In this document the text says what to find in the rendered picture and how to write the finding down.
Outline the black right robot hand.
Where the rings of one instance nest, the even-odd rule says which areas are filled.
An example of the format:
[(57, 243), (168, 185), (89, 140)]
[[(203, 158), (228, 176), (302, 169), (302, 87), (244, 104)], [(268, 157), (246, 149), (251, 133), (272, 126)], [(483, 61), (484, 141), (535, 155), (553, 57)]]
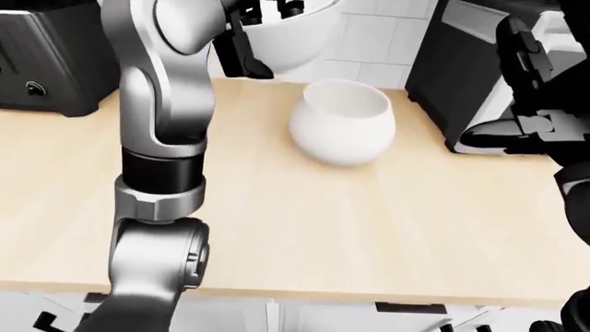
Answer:
[(590, 162), (590, 59), (561, 74), (542, 44), (516, 16), (496, 28), (503, 78), (513, 91), (511, 118), (468, 128), (459, 141), (505, 154), (545, 154), (560, 166)]

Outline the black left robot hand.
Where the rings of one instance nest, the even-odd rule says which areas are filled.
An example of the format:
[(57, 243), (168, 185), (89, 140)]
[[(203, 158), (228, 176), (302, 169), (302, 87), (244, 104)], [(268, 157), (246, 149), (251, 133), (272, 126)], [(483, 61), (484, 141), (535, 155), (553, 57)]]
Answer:
[(227, 28), (213, 40), (225, 77), (273, 79), (273, 71), (254, 57), (243, 24), (262, 24), (261, 0), (224, 0)]

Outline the large white bowl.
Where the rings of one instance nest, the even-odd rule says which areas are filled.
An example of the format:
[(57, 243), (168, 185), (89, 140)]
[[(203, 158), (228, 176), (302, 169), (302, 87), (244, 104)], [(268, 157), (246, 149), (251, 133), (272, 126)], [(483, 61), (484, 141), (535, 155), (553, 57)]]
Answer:
[(306, 65), (336, 35), (345, 0), (303, 0), (304, 13), (282, 18), (276, 0), (260, 0), (262, 23), (243, 27), (254, 57), (274, 74)]

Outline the black and white coffee machine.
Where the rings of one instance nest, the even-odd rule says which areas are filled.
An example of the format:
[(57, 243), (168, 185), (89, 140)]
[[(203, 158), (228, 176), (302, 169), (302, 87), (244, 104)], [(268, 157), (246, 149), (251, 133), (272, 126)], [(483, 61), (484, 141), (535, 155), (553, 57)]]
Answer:
[(440, 0), (411, 68), (405, 90), (442, 132), (456, 154), (501, 155), (501, 148), (470, 148), (460, 136), (471, 126), (510, 118), (511, 88), (503, 79), (496, 27), (517, 16), (540, 41), (556, 77), (585, 59), (558, 0)]

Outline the small round white bowl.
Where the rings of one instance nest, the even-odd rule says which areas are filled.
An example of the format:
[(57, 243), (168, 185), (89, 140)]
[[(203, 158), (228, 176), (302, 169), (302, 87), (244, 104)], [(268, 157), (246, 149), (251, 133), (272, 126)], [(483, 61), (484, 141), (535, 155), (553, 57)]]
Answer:
[(377, 88), (345, 79), (307, 85), (288, 120), (291, 139), (325, 165), (352, 167), (372, 162), (393, 143), (391, 100)]

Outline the black toaster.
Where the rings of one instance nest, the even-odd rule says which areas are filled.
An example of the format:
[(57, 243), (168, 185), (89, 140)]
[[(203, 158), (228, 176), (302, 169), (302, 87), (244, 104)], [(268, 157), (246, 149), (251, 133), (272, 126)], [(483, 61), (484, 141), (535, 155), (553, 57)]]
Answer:
[(98, 0), (0, 0), (0, 109), (83, 117), (119, 79)]

